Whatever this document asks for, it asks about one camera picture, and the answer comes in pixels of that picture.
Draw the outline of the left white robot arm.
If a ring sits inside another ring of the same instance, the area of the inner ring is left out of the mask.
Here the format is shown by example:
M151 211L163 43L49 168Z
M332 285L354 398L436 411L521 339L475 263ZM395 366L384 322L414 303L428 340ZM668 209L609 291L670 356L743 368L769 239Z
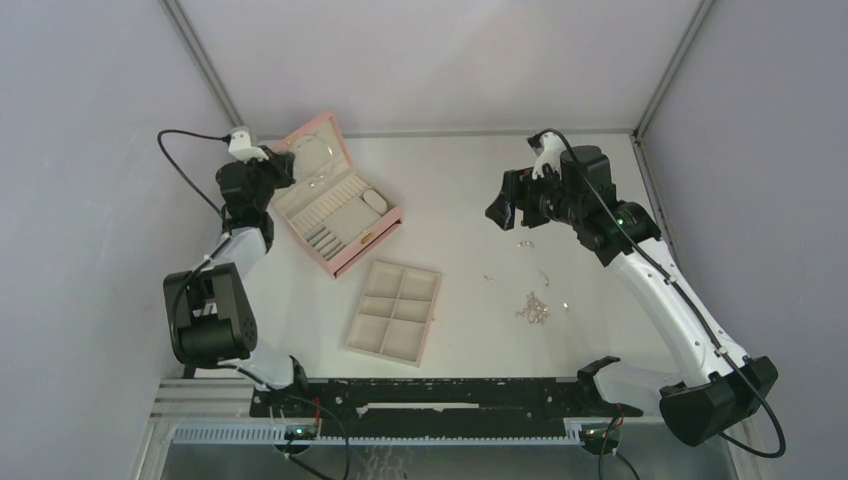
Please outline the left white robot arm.
M171 346L176 359L196 369L229 369L274 391L274 404L290 417L311 407L311 388L296 380L298 362L261 340L244 277L270 250L275 192L292 186L295 155L261 149L260 159L221 167L216 182L224 200L222 235L191 270L163 281Z

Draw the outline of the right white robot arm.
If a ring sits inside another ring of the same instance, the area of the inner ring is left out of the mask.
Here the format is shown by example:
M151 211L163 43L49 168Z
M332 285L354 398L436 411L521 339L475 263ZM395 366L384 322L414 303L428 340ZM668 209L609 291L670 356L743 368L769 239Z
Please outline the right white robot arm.
M753 357L707 311L647 210L618 198L609 159L596 146L555 154L560 168L507 170L485 215L500 229L559 222L634 295L668 348L672 374L605 357L580 370L579 406L592 416L616 404L659 415L688 446L720 436L766 408L778 371Z

